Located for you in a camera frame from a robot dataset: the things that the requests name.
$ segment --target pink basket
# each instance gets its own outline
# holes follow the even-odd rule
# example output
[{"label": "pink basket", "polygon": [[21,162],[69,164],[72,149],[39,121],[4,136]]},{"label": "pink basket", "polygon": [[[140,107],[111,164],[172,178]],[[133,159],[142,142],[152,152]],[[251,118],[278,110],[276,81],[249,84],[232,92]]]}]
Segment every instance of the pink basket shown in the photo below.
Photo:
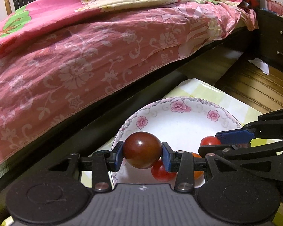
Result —
[{"label": "pink basket", "polygon": [[273,1],[273,0],[266,0],[267,9],[276,12],[279,15],[283,15],[283,4]]}]

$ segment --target cherry tomato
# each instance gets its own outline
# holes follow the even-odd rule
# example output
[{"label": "cherry tomato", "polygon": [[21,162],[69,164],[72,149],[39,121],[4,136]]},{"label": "cherry tomato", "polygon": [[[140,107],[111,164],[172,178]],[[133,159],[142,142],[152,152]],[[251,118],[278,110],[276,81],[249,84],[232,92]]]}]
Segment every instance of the cherry tomato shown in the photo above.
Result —
[{"label": "cherry tomato", "polygon": [[131,166],[147,169],[159,160],[162,154],[162,144],[151,133],[132,133],[124,143],[123,153]]},{"label": "cherry tomato", "polygon": [[[196,153],[194,153],[194,152],[192,152],[192,155],[193,155],[194,157],[201,158],[200,155],[198,155],[198,154],[196,154]],[[200,171],[194,172],[194,179],[200,178],[202,174],[203,174],[203,172],[200,172]]]},{"label": "cherry tomato", "polygon": [[219,139],[217,139],[214,136],[207,136],[205,138],[203,138],[200,142],[200,146],[203,145],[219,145],[221,144],[221,142],[219,141]]},{"label": "cherry tomato", "polygon": [[175,178],[177,174],[177,172],[167,172],[161,159],[156,161],[156,163],[153,165],[151,168],[151,173],[159,182],[168,182]]}]

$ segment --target tablecloth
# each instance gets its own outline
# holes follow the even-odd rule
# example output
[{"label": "tablecloth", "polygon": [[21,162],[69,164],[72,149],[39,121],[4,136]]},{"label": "tablecloth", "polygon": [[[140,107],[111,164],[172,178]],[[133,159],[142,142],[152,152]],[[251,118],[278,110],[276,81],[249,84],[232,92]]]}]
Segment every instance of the tablecloth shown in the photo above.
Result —
[{"label": "tablecloth", "polygon": [[[226,109],[241,123],[242,126],[249,122],[257,121],[258,116],[261,115],[259,111],[253,109],[247,104],[195,78],[182,82],[180,85],[178,85],[165,96],[165,98],[169,97],[196,97],[208,100]],[[98,150],[110,150],[113,144],[113,140],[114,138],[109,140]],[[252,140],[251,145],[254,147],[259,145],[265,145],[275,141],[276,140],[254,139]],[[92,183],[90,171],[82,172],[81,182],[85,186],[91,187]],[[280,208],[274,218],[273,223],[277,226],[283,226],[283,203],[280,205]]]}]

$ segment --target pink bedsheet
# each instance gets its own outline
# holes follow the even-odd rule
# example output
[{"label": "pink bedsheet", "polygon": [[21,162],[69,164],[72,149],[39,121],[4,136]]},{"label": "pink bedsheet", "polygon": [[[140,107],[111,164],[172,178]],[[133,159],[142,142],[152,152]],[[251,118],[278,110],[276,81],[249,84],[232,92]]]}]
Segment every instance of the pink bedsheet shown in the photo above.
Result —
[{"label": "pink bedsheet", "polygon": [[0,164],[90,104],[227,37],[240,19],[256,28],[253,10],[175,3],[106,14],[21,45],[0,59]]}]

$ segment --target orange cherry tomato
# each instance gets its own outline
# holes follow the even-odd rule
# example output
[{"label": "orange cherry tomato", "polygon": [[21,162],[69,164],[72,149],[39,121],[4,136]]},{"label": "orange cherry tomato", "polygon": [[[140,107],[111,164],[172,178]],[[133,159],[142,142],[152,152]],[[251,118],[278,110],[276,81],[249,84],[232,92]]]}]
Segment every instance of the orange cherry tomato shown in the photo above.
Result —
[{"label": "orange cherry tomato", "polygon": [[[194,153],[194,152],[191,152],[191,153],[192,153],[192,155],[193,155],[194,157],[201,158],[200,155],[198,155],[198,154],[196,154],[196,153]],[[202,174],[203,174],[203,172],[195,171],[195,172],[194,172],[194,179],[196,180],[197,178],[200,178]]]}]

